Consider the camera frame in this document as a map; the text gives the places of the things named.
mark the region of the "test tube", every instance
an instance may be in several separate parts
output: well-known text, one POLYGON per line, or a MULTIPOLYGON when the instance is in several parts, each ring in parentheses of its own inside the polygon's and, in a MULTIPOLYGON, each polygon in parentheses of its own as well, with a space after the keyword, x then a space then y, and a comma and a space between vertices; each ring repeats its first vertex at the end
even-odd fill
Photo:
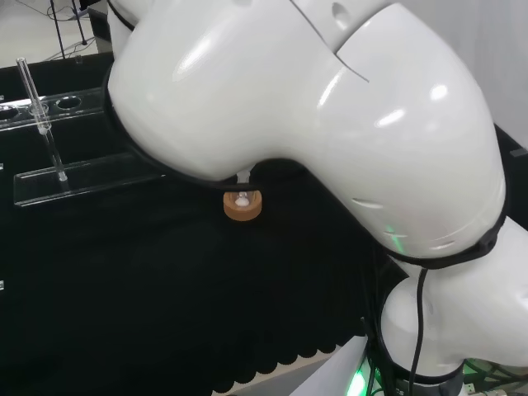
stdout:
MULTIPOLYGON (((252 167, 245 171, 241 171, 237 173, 237 179, 238 179, 237 183, 238 184, 249 183, 249 177, 251 176, 251 169, 252 167)), ((251 196, 246 191, 240 191, 234 203, 237 206, 245 208, 251 204, 251 196)))
POLYGON ((18 65, 18 70, 22 77, 22 82, 24 83, 27 96, 31 100, 31 114, 35 118, 37 129, 44 138, 49 157, 51 158, 51 162, 57 171, 59 180, 61 182, 66 182, 68 177, 64 171, 63 162, 60 159, 59 151, 55 146, 55 141, 53 135, 51 134, 51 122, 48 118, 48 108, 46 105, 42 104, 42 101, 40 101, 39 93, 36 91, 35 83, 31 77, 30 69, 27 65, 26 59, 18 58, 16 60, 16 64, 18 65))

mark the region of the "green led light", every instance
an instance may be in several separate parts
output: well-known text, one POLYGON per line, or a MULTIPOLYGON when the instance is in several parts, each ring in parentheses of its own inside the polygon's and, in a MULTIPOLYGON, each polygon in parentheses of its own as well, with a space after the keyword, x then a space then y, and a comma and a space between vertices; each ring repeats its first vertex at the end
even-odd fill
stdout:
POLYGON ((350 382, 346 396, 360 396, 365 390, 365 380, 361 371, 357 371, 350 382))
MULTIPOLYGON (((387 226, 387 232, 388 233, 393 233, 394 229, 390 225, 388 225, 387 226)), ((403 246, 402 246, 402 243, 399 242, 399 238, 398 237, 390 237, 390 238, 393 240, 394 245, 396 245, 396 248, 398 249, 398 251, 400 253, 404 253, 403 246)))

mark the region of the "clear acrylic stand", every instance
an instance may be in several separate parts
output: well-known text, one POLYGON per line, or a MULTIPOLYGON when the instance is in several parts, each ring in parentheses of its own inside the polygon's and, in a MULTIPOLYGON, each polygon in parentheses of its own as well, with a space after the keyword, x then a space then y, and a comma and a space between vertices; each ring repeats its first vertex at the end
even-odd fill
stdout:
POLYGON ((39 97, 26 60, 20 58, 17 64, 29 99, 0 106, 0 132, 35 125, 53 167, 14 176, 15 206, 44 204, 163 177, 130 153, 63 165, 52 123, 102 113, 101 89, 39 97))
POLYGON ((55 167, 15 175, 15 206, 44 204, 163 177, 130 153, 71 163, 64 171, 66 183, 58 180, 55 167))

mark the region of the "black cable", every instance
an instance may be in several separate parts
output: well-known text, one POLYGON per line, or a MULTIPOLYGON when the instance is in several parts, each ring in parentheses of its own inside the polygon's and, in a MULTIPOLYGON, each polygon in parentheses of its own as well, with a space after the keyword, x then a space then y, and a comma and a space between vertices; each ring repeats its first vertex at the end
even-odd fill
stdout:
POLYGON ((504 378, 503 381, 483 381, 481 384, 474 384, 476 392, 488 392, 490 390, 499 389, 505 385, 522 383, 518 379, 504 378))
POLYGON ((21 0, 15 0, 15 1, 18 2, 19 4, 21 4, 22 6, 26 6, 26 7, 30 8, 30 9, 32 9, 33 11, 37 11, 39 14, 44 15, 46 17, 46 14, 44 14, 43 12, 40 12, 39 10, 37 10, 36 8, 33 8, 32 6, 30 6, 28 4, 25 4, 21 0))
MULTIPOLYGON (((50 9, 51 9, 51 6, 48 7, 48 10, 46 11, 46 13, 44 14, 42 11, 39 11, 37 10, 36 8, 33 8, 32 6, 30 6, 29 4, 25 4, 23 1, 21 0, 15 0, 16 2, 18 2, 19 4, 21 4, 22 6, 26 6, 30 9, 32 9, 33 11, 35 12, 38 12, 39 14, 43 15, 44 17, 48 17, 51 21, 55 21, 55 18, 53 18, 50 14, 50 9)), ((73 9, 70 7, 70 6, 66 6, 66 7, 62 7, 60 10, 58 10, 57 12, 61 12, 63 11, 65 8, 69 8, 70 10, 73 11, 73 9)), ((70 19, 57 19, 56 21, 58 22, 66 22, 66 21, 70 21, 70 19)))
MULTIPOLYGON (((58 14, 59 12, 63 11, 65 8, 69 8, 70 10, 73 11, 73 8, 71 8, 70 6, 66 6, 66 7, 62 7, 60 10, 58 10, 56 13, 58 14)), ((51 6, 48 7, 48 10, 46 11, 46 16, 51 20, 51 21, 57 21, 57 22, 68 22, 68 21, 71 21, 71 19, 57 19, 57 16, 55 16, 55 18, 53 18, 50 14, 50 9, 51 9, 51 6)))
POLYGON ((514 378, 516 380, 521 380, 521 381, 528 380, 528 375, 519 375, 519 374, 512 373, 511 371, 503 369, 500 365, 492 364, 492 366, 494 367, 495 371, 498 371, 499 373, 503 373, 504 375, 507 375, 510 378, 514 378))
POLYGON ((372 393, 372 387, 374 386, 374 373, 376 372, 376 368, 372 364, 372 360, 369 359, 369 367, 370 367, 370 374, 369 374, 369 383, 366 387, 366 394, 372 393))
POLYGON ((373 262, 367 268, 361 266, 361 284, 363 286, 362 289, 364 291, 367 311, 365 315, 365 319, 367 319, 365 321, 367 324, 365 330, 369 338, 367 353, 373 361, 373 366, 377 367, 377 370, 379 371, 378 382, 383 388, 384 394, 387 396, 395 396, 397 393, 394 370, 390 356, 384 346, 383 335, 381 332, 381 315, 384 302, 389 293, 387 290, 384 290, 384 292, 381 293, 380 280, 381 275, 386 268, 385 265, 388 257, 384 252, 378 252, 380 249, 376 243, 372 245, 372 248, 373 262), (366 280, 371 278, 374 278, 374 281, 367 285, 366 280))
MULTIPOLYGON (((72 52, 68 52, 66 55, 68 56, 68 58, 71 58, 71 56, 72 56, 73 54, 76 54, 76 53, 78 54, 78 53, 80 53, 80 52, 83 52, 83 51, 84 51, 85 49, 87 49, 90 45, 92 45, 93 42, 94 42, 95 40, 96 40, 95 37, 92 37, 91 39, 88 39, 87 41, 90 41, 90 43, 89 43, 86 47, 84 47, 83 49, 80 49, 79 51, 77 51, 77 47, 79 47, 82 43, 81 43, 81 42, 78 42, 78 43, 75 45, 75 47, 73 48, 73 51, 72 51, 72 52)), ((62 55, 55 56, 55 57, 53 57, 52 59, 49 59, 49 60, 57 60, 57 59, 60 59, 60 58, 62 58, 62 55)))
POLYGON ((488 371, 481 369, 480 367, 477 367, 476 365, 471 363, 469 360, 465 361, 465 365, 468 366, 471 370, 475 371, 478 375, 481 375, 483 379, 491 378, 492 380, 502 381, 507 378, 507 377, 502 377, 500 375, 495 375, 494 372, 496 370, 496 367, 494 365, 492 365, 492 368, 488 371))
POLYGON ((95 37, 93 39, 88 39, 88 40, 92 40, 90 42, 90 44, 86 43, 86 44, 83 44, 83 43, 78 43, 75 45, 75 47, 73 48, 73 52, 70 52, 68 54, 68 58, 71 58, 73 54, 75 53, 79 53, 79 52, 83 52, 84 50, 86 50, 90 45, 93 44, 93 42, 96 40, 95 37), (80 45, 85 45, 85 47, 83 49, 80 49, 79 51, 77 51, 77 47, 79 47, 80 45))
POLYGON ((418 309, 418 339, 416 341, 416 349, 414 350, 414 358, 412 359, 411 374, 409 375, 409 396, 413 396, 414 380, 416 379, 416 370, 418 368, 418 361, 420 360, 420 352, 422 351, 423 343, 423 285, 426 282, 427 269, 422 268, 420 276, 418 277, 418 288, 416 290, 416 304, 418 309))

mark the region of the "black stand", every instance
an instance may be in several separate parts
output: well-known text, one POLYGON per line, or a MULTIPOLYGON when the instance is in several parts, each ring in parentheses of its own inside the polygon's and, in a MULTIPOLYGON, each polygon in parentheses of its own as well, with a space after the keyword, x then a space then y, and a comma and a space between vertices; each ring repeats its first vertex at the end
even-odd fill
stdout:
MULTIPOLYGON (((57 13, 55 12, 55 4, 53 0, 49 0, 49 3, 51 4, 51 11, 53 12, 53 19, 55 21, 55 29, 57 29, 57 36, 59 37, 60 52, 63 55, 63 59, 66 59, 66 55, 64 53, 63 39, 60 36, 59 21, 57 20, 57 13)), ((74 0, 72 0, 72 9, 73 9, 73 13, 75 14, 75 18, 77 19, 77 23, 79 25, 79 31, 81 32, 82 45, 87 45, 88 43, 86 39, 84 38, 83 27, 81 26, 81 19, 79 18, 79 14, 77 13, 77 6, 75 6, 74 0)))
POLYGON ((82 45, 87 45, 88 43, 86 42, 86 39, 84 38, 84 33, 83 33, 83 27, 81 26, 81 19, 79 18, 79 14, 77 13, 77 8, 75 8, 75 0, 72 0, 72 8, 73 8, 73 13, 75 14, 75 18, 77 19, 77 23, 79 25, 79 31, 81 32, 81 37, 82 37, 82 45))
POLYGON ((64 55, 63 39, 60 36, 59 22, 57 21, 57 14, 55 13, 55 3, 53 0, 49 0, 49 2, 51 3, 51 11, 53 12, 53 19, 55 20, 55 29, 57 29, 57 36, 59 37, 60 52, 63 55, 63 59, 66 59, 66 55, 64 55))

